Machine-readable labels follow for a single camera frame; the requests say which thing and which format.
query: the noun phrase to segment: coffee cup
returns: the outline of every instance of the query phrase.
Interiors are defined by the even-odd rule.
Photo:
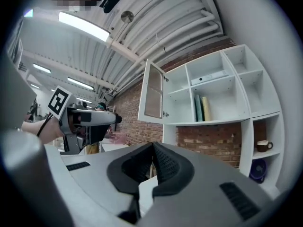
[[[268,149],[272,149],[274,144],[268,140],[261,140],[257,142],[257,151],[266,152]]]

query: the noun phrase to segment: blue bowl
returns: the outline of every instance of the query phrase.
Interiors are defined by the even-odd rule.
[[[250,169],[250,178],[254,180],[262,180],[262,179],[264,180],[266,173],[267,173],[267,164],[265,160],[256,159],[252,161],[251,169]]]

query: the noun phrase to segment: black rubber pad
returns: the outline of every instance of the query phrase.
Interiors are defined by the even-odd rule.
[[[84,161],[84,162],[68,165],[68,166],[66,166],[66,168],[69,171],[73,171],[73,170],[77,170],[77,169],[80,169],[80,168],[84,168],[86,166],[90,166],[90,163]]]
[[[251,218],[260,211],[235,183],[223,183],[220,188],[243,220]]]

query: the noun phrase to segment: ceiling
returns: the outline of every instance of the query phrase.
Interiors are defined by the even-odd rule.
[[[134,14],[129,24],[120,18],[126,10]],[[120,0],[108,14],[99,7],[72,13],[109,31],[106,42],[58,22],[58,14],[35,8],[34,17],[25,19],[22,62],[48,90],[60,85],[94,104],[139,78],[144,60],[161,65],[186,48],[223,34],[212,0]],[[52,73],[35,69],[33,63]],[[67,77],[94,90],[76,86]]]

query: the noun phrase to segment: ceiling light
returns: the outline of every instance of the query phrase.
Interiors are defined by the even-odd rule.
[[[44,72],[51,73],[51,70],[49,70],[49,69],[47,69],[47,68],[44,68],[44,67],[42,67],[42,66],[38,66],[38,65],[36,65],[36,64],[33,64],[33,66],[34,66],[36,69],[38,69],[38,70],[42,70],[42,71],[44,71]]]
[[[67,14],[67,13],[59,13],[59,21],[65,24],[68,24],[70,26],[73,26],[77,29],[80,29],[86,33],[89,33],[95,37],[97,37],[100,40],[106,41],[109,32],[105,31],[104,29],[86,21],[82,18]]]
[[[34,85],[34,84],[31,84],[31,86],[40,89],[40,87],[37,87],[37,86]]]
[[[23,17],[33,17],[33,16],[34,16],[34,11],[31,9]]]
[[[78,97],[77,97],[76,99],[78,99],[78,100],[80,100],[80,101],[87,102],[87,103],[91,104],[91,101],[88,101],[88,100],[85,100],[85,99],[82,99],[82,98],[78,98]]]
[[[76,83],[76,84],[80,85],[80,86],[86,87],[86,88],[89,89],[89,90],[93,90],[93,89],[94,89],[93,87],[91,87],[91,86],[89,86],[89,85],[87,85],[87,84],[84,84],[84,83],[82,83],[82,82],[76,81],[76,80],[74,80],[74,79],[72,79],[72,78],[67,78],[67,79],[68,79],[69,81],[73,82],[73,83]]]

